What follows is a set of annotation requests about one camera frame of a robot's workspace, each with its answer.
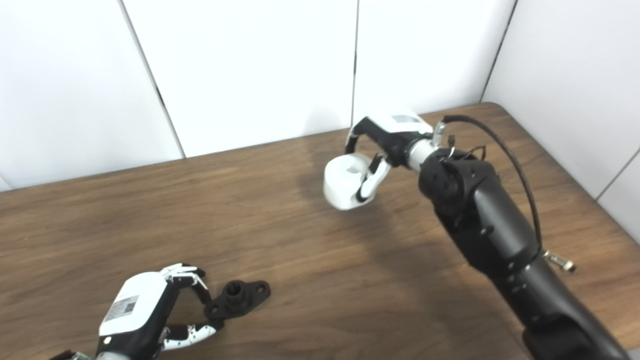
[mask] panel seam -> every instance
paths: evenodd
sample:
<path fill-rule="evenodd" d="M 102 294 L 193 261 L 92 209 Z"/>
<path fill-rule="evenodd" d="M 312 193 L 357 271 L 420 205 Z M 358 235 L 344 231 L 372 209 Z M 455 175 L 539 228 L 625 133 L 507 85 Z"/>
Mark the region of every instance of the panel seam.
<path fill-rule="evenodd" d="M 358 28 L 360 27 L 360 0 L 356 3 L 356 38 L 353 48 L 353 81 L 351 83 L 351 127 L 353 127 L 353 111 L 356 99 L 356 68 L 358 67 Z"/>
<path fill-rule="evenodd" d="M 598 196 L 596 196 L 596 201 L 599 201 L 600 198 L 602 197 L 602 195 L 604 195 L 605 192 L 607 192 L 607 190 L 611 187 L 611 185 L 613 185 L 613 183 L 616 182 L 616 180 L 618 180 L 618 178 L 620 177 L 620 175 L 622 175 L 622 173 L 627 169 L 627 167 L 633 162 L 633 160 L 638 156 L 638 154 L 640 154 L 640 147 L 638 148 L 638 150 L 636 150 L 636 152 L 631 155 L 631 158 L 625 163 L 625 165 L 620 169 L 620 171 L 613 177 L 613 179 L 611 179 L 611 181 L 609 181 L 609 184 L 607 184 L 607 186 L 604 187 L 604 189 L 602 189 L 602 191 L 600 192 L 600 194 L 598 194 Z"/>
<path fill-rule="evenodd" d="M 138 34 L 136 33 L 136 30 L 133 27 L 133 22 L 131 22 L 131 18 L 129 17 L 129 12 L 127 11 L 127 7 L 124 5 L 124 0 L 118 0 L 118 4 L 120 4 L 120 9 L 122 11 L 122 15 L 124 16 L 125 22 L 127 23 L 127 27 L 129 28 L 129 32 L 131 33 L 131 36 L 133 37 L 133 42 L 136 44 L 136 47 L 138 48 L 138 53 L 140 54 L 140 57 L 142 59 L 142 63 L 145 67 L 145 70 L 147 71 L 147 75 L 149 76 L 149 80 L 151 80 L 151 85 L 153 87 L 153 89 L 156 91 L 156 96 L 158 99 L 158 102 L 160 103 L 163 113 L 164 113 L 164 117 L 167 121 L 167 124 L 169 125 L 169 130 L 171 131 L 171 134 L 173 135 L 173 139 L 175 140 L 175 144 L 178 147 L 178 150 L 180 151 L 180 156 L 182 157 L 182 159 L 186 159 L 186 155 L 184 154 L 184 148 L 182 147 L 182 143 L 180 142 L 180 138 L 178 137 L 178 132 L 175 130 L 175 126 L 173 125 L 173 120 L 171 119 L 171 116 L 169 115 L 169 111 L 167 111 L 166 109 L 166 105 L 164 104 L 164 99 L 162 98 L 162 95 L 160 94 L 160 89 L 158 88 L 158 85 L 156 83 L 156 78 L 153 75 L 153 72 L 151 72 L 151 67 L 149 66 L 149 62 L 147 61 L 147 56 L 145 55 L 144 50 L 142 49 L 142 44 L 140 44 L 140 39 L 138 38 Z"/>
<path fill-rule="evenodd" d="M 486 92 L 487 86 L 489 86 L 489 80 L 491 79 L 491 75 L 493 74 L 493 69 L 495 68 L 495 63 L 498 60 L 498 55 L 500 55 L 500 50 L 502 50 L 502 44 L 504 43 L 504 38 L 506 38 L 507 36 L 507 31 L 509 30 L 509 26 L 511 25 L 511 19 L 513 19 L 513 13 L 515 13 L 517 5 L 518 5 L 518 0 L 515 0 L 515 2 L 513 3 L 513 7 L 511 8 L 511 14 L 509 14 L 509 20 L 507 21 L 507 26 L 504 27 L 504 32 L 502 33 L 502 39 L 500 40 L 500 45 L 498 45 L 498 50 L 495 52 L 495 57 L 493 58 L 493 63 L 491 64 L 489 75 L 486 77 L 486 81 L 484 82 L 484 88 L 482 89 L 482 93 L 480 95 L 480 102 L 483 101 L 484 93 Z"/>
<path fill-rule="evenodd" d="M 2 175 L 0 175 L 0 181 L 2 181 L 3 183 L 5 183 L 7 186 L 9 186 L 9 190 L 15 190 L 16 187 L 12 186 L 10 183 L 8 183 L 3 177 Z"/>

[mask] white wall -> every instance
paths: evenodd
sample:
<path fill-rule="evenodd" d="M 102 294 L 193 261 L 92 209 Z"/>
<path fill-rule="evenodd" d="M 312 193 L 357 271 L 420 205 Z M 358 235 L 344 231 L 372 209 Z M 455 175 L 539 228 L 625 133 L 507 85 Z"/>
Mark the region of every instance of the white wall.
<path fill-rule="evenodd" d="M 354 120 L 480 100 L 514 0 L 360 0 Z"/>
<path fill-rule="evenodd" d="M 0 2 L 0 176 L 11 187 L 177 158 L 117 1 Z"/>
<path fill-rule="evenodd" d="M 636 0 L 519 1 L 483 98 L 593 197 L 640 145 L 638 18 Z"/>
<path fill-rule="evenodd" d="M 640 182 L 638 179 L 640 179 L 640 156 L 636 153 L 628 167 L 611 184 L 598 202 L 629 235 L 640 242 L 640 222 L 638 221 Z"/>
<path fill-rule="evenodd" d="M 356 0 L 125 0 L 187 156 L 349 127 Z"/>

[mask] table surface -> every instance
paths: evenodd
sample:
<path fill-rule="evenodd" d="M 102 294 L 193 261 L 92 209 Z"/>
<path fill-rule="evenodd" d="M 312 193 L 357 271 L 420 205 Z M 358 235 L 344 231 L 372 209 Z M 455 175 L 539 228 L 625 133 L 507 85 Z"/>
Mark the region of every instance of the table surface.
<path fill-rule="evenodd" d="M 427 114 L 482 120 L 524 166 L 546 248 L 579 269 L 561 275 L 625 348 L 640 345 L 640 247 L 499 106 Z M 457 146 L 488 160 L 529 215 L 516 173 L 482 132 L 452 124 Z M 340 212 L 323 169 L 345 131 L 0 193 L 0 352 L 93 355 L 98 326 L 130 276 L 187 262 L 214 296 L 264 279 L 271 298 L 213 338 L 162 359 L 527 359 L 521 326 L 465 264 L 409 170 Z M 364 142 L 367 154 L 375 146 Z M 201 320 L 185 291 L 170 320 Z"/>

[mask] black cable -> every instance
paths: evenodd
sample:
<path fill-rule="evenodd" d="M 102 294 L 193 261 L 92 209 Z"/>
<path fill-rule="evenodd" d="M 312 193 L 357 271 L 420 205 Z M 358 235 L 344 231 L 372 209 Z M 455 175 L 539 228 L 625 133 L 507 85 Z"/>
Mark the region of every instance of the black cable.
<path fill-rule="evenodd" d="M 489 134 L 490 137 L 502 148 L 502 151 L 509 157 L 513 167 L 516 169 L 518 176 L 520 177 L 520 181 L 522 182 L 522 187 L 524 188 L 525 193 L 527 193 L 527 198 L 529 199 L 529 206 L 531 207 L 531 217 L 533 218 L 533 228 L 536 232 L 536 240 L 538 244 L 542 248 L 542 232 L 540 230 L 540 217 L 538 216 L 538 208 L 536 207 L 536 201 L 533 199 L 533 192 L 531 191 L 531 187 L 529 186 L 529 182 L 527 181 L 527 177 L 524 175 L 524 170 L 522 170 L 522 166 L 516 159 L 516 156 L 511 152 L 511 149 L 507 146 L 507 144 L 502 140 L 498 134 L 494 133 L 491 128 L 487 125 L 484 125 L 482 122 L 473 119 L 472 117 L 464 116 L 464 115 L 447 115 L 442 119 L 443 124 L 448 124 L 450 122 L 466 122 L 469 124 L 473 124 L 480 129 L 482 129 L 485 133 Z"/>

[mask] qr code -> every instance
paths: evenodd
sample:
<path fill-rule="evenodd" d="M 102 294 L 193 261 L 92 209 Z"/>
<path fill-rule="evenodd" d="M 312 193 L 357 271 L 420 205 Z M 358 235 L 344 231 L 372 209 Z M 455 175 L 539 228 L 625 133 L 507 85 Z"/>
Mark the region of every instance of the qr code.
<path fill-rule="evenodd" d="M 111 305 L 111 309 L 104 318 L 104 321 L 109 321 L 123 316 L 131 315 L 133 309 L 136 307 L 139 295 L 127 297 L 126 299 L 118 300 Z"/>

